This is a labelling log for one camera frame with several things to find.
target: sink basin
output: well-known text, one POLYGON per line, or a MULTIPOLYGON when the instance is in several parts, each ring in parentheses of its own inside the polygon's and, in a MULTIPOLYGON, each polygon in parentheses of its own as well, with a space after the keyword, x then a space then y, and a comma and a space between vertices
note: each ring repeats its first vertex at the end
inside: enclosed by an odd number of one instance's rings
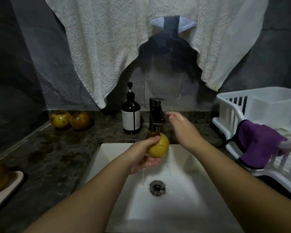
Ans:
MULTIPOLYGON (((79 188, 131 146, 104 143, 97 150, 79 188)), ((130 175, 114 206, 106 232, 243 232, 197 159, 180 145, 170 145, 160 165, 130 175), (156 182, 155 188, 150 184, 156 182), (153 188, 161 196, 152 195, 153 188)))

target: white plate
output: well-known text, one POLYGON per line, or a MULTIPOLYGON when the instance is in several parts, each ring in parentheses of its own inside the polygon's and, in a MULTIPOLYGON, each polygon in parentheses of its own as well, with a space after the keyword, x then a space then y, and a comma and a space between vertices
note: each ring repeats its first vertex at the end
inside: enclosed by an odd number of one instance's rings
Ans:
POLYGON ((14 172, 16 176, 8 183, 8 185, 0 191, 0 205, 3 201, 8 198, 8 196, 15 190, 16 187, 21 183, 22 179, 24 178, 24 174, 20 171, 14 172))

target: pump dispenser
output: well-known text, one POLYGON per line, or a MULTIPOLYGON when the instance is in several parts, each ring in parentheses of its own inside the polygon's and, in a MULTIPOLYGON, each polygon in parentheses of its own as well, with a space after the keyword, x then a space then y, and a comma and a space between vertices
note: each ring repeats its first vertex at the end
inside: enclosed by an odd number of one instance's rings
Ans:
POLYGON ((135 101, 135 94, 132 92, 132 82, 127 83, 127 101, 122 105, 123 129, 127 134, 136 134, 141 130, 140 105, 135 101))

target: purple towel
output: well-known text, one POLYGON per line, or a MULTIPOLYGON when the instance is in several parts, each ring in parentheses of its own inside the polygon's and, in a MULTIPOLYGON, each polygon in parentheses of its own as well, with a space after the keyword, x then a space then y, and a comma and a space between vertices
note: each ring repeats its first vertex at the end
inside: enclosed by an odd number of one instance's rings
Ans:
POLYGON ((238 159, 241 164, 251 169, 263 169, 272 155, 276 154, 279 143, 286 140, 266 125, 243 120, 239 123, 235 135, 227 142, 234 141, 244 153, 238 159))

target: backsplash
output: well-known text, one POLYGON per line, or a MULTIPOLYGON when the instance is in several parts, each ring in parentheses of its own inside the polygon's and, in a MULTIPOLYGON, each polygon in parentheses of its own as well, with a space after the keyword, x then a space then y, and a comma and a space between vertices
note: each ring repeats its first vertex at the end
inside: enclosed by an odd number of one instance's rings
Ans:
POLYGON ((10 0, 0 0, 0 153, 44 124, 45 109, 10 0))
MULTIPOLYGON (((64 27, 45 1, 11 2, 47 108, 99 110, 76 75, 64 27)), ((217 110, 217 92, 200 79, 197 52, 178 35, 165 29, 152 36, 139 52, 108 95, 106 109, 120 109, 126 99, 126 83, 132 81, 136 101, 144 108, 155 96, 167 99, 162 105, 169 109, 217 110)), ((291 0, 270 0, 258 40, 219 92, 266 86, 291 88, 291 0)))

